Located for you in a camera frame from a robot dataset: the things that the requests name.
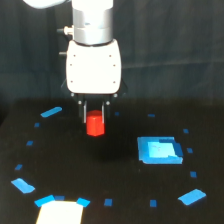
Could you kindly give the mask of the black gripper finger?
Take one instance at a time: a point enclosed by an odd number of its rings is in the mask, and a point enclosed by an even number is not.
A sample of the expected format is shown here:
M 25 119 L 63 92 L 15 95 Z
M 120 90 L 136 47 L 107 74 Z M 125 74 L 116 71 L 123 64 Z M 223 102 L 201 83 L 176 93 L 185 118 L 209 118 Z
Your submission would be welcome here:
M 102 108 L 101 108 L 103 122 L 106 122 L 107 119 L 110 117 L 110 105 L 111 105 L 110 96 L 105 95 L 102 100 Z
M 86 121 L 87 101 L 85 100 L 83 95 L 78 96 L 78 110 L 79 110 L 79 117 L 82 119 L 83 122 L 85 122 Z

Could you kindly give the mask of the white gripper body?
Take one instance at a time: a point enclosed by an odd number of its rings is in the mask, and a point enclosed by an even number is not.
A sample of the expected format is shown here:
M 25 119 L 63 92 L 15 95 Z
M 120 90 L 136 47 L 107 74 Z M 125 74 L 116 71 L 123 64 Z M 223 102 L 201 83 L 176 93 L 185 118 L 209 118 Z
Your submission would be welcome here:
M 102 46 L 82 46 L 71 40 L 66 56 L 66 84 L 70 92 L 114 95 L 127 91 L 116 39 Z

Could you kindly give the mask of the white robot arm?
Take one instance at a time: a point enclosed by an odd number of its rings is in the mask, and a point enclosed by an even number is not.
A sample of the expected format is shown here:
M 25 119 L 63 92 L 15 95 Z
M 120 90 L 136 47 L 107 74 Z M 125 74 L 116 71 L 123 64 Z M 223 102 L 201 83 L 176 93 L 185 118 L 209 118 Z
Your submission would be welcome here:
M 79 114 L 87 120 L 85 95 L 102 95 L 102 122 L 110 97 L 121 86 L 121 54 L 118 41 L 113 38 L 114 0 L 23 0 L 34 9 L 47 9 L 66 2 L 71 3 L 73 23 L 59 29 L 70 35 L 66 52 L 66 82 L 72 94 L 77 95 Z

